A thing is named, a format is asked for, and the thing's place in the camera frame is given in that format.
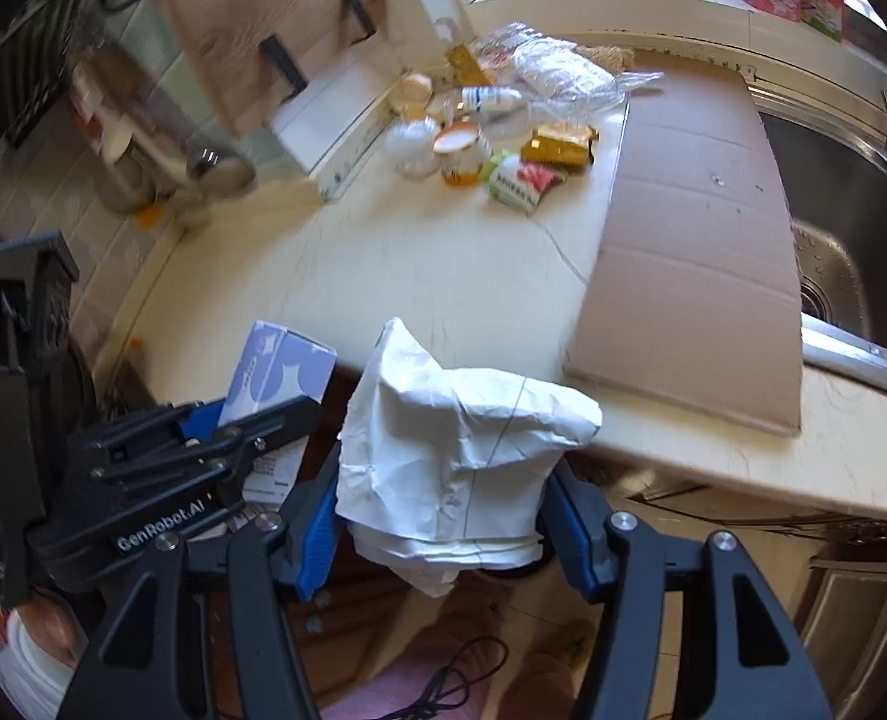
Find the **small white yogurt bottle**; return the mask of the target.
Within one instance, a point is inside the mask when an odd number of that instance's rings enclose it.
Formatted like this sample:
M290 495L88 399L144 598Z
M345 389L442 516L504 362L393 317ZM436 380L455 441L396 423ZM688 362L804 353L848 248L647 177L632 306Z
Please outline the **small white yogurt bottle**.
M525 96L505 86L465 86L458 94L458 109L466 115L505 114L525 106Z

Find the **flat brown cardboard sheet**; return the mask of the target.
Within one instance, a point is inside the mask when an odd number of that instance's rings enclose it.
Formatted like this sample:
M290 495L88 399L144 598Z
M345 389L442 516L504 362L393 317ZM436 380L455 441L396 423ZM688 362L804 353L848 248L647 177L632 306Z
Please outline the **flat brown cardboard sheet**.
M642 52L572 376L794 436L801 289L785 188L737 71Z

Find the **light blue carton box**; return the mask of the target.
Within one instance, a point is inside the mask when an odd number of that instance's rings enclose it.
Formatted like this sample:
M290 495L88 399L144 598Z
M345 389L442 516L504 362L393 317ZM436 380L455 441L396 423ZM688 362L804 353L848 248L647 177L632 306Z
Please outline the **light blue carton box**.
M305 395L316 403L333 374L336 351L276 323L258 320L233 372L217 426ZM308 439L302 437L256 458L243 483L248 504L279 507L294 488Z

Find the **clear plastic wrapper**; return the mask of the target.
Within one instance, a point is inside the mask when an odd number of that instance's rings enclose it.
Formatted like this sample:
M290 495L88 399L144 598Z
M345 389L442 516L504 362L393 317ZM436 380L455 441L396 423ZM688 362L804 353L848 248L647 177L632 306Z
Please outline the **clear plastic wrapper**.
M640 70L630 47L583 46L525 23L508 23L474 39L471 54L497 86L518 89L532 110L569 124L586 124L665 76Z

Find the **stainless steel sink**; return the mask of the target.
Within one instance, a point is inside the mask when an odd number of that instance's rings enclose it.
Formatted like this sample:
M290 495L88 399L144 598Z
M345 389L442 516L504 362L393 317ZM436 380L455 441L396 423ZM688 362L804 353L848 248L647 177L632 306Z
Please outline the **stainless steel sink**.
M881 138L754 88L795 234L804 359L887 377L887 161Z

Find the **gold foil snack wrapper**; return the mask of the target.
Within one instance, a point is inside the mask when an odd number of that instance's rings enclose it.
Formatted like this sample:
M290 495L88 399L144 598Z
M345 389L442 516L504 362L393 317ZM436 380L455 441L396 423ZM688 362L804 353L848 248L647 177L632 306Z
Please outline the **gold foil snack wrapper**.
M537 164L582 171L594 163L599 132L591 125L544 124L534 127L519 156Z

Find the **green white snack packet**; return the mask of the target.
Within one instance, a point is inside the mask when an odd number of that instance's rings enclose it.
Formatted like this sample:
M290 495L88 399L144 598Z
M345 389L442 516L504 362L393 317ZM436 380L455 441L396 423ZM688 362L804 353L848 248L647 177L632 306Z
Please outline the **green white snack packet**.
M567 182L567 174L523 160L513 151L500 151L482 166L480 180L492 200L532 215L553 188Z

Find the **white paper bag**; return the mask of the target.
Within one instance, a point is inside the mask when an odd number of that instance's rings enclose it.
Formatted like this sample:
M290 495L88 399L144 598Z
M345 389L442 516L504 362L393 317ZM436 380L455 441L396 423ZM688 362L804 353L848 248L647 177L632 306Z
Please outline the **white paper bag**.
M440 598L465 572L541 557L549 476L601 424L598 401L575 388L440 366L393 317L347 406L336 512L357 553Z

